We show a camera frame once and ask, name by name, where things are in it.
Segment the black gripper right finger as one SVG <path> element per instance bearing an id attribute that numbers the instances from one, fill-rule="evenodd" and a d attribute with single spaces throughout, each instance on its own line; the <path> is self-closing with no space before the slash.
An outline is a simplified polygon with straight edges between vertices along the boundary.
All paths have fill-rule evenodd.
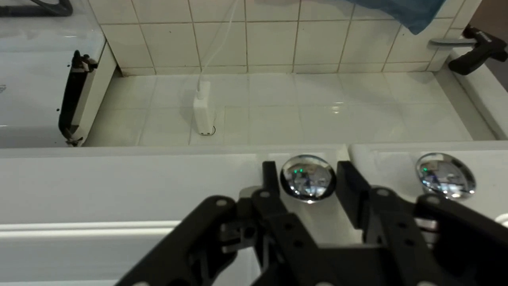
<path id="1" fill-rule="evenodd" d="M 353 286 L 508 286 L 508 229 L 444 197 L 413 201 L 337 163 L 337 197 L 363 243 L 347 252 Z"/>

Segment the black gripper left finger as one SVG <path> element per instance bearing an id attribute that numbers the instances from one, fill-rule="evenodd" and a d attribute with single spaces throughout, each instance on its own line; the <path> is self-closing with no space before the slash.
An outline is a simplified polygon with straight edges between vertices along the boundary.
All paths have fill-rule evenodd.
<path id="1" fill-rule="evenodd" d="M 317 286 L 329 270 L 301 219 L 280 198 L 274 160 L 263 187 L 236 201 L 207 197 L 115 286 L 212 286 L 251 248 L 261 267 L 253 286 Z"/>

